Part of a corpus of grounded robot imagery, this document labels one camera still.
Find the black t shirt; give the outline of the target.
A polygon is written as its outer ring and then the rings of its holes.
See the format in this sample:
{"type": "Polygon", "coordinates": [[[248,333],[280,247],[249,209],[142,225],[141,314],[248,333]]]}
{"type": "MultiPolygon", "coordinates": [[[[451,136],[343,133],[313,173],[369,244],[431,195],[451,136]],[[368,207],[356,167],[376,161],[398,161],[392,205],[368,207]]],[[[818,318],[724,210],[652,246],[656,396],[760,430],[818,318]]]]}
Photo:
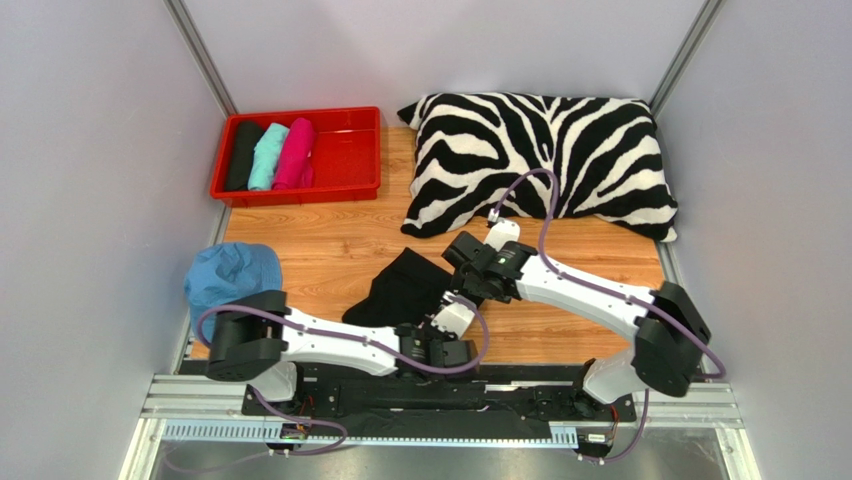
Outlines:
{"type": "Polygon", "coordinates": [[[405,248],[372,280],[367,297],[350,307],[342,321],[371,328],[419,324],[437,312],[450,282],[449,272],[405,248]]]}

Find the blue bucket hat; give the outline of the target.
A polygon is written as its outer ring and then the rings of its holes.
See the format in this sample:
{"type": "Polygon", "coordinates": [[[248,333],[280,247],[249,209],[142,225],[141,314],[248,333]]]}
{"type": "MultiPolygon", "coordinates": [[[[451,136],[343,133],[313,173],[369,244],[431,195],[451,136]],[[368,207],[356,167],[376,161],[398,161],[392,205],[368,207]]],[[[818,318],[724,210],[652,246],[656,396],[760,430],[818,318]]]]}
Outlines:
{"type": "Polygon", "coordinates": [[[184,294],[193,333],[198,340],[213,338],[214,320],[198,327],[212,307],[230,304],[267,290],[280,290],[282,272],[276,252],[264,244],[225,242],[199,251],[184,277],[184,294]]]}

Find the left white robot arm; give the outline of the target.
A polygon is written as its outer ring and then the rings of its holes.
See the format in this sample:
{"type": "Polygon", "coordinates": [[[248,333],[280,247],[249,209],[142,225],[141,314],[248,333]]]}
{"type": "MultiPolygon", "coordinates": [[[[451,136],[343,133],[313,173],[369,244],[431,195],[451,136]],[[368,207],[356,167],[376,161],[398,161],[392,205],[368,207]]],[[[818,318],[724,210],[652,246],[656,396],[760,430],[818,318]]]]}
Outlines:
{"type": "Polygon", "coordinates": [[[194,330],[209,350],[205,375],[244,384],[269,401],[296,397],[301,364],[353,369],[377,378],[416,372],[450,377],[474,371],[486,347],[463,339],[481,314],[470,300],[450,293],[430,325],[363,327],[321,319],[267,290],[211,307],[194,330]]]}

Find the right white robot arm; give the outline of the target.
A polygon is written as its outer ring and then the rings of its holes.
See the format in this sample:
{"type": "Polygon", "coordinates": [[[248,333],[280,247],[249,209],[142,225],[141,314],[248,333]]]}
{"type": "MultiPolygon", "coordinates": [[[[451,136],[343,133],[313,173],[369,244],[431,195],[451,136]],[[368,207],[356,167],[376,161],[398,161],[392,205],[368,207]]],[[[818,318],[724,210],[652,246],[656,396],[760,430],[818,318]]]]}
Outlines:
{"type": "Polygon", "coordinates": [[[621,352],[592,359],[574,385],[601,404],[650,389],[681,398],[696,379],[711,333],[683,287],[656,289],[569,268],[532,246],[500,247],[460,233],[442,257],[454,269],[451,289],[467,298],[529,301],[591,320],[628,341],[621,352]]]}

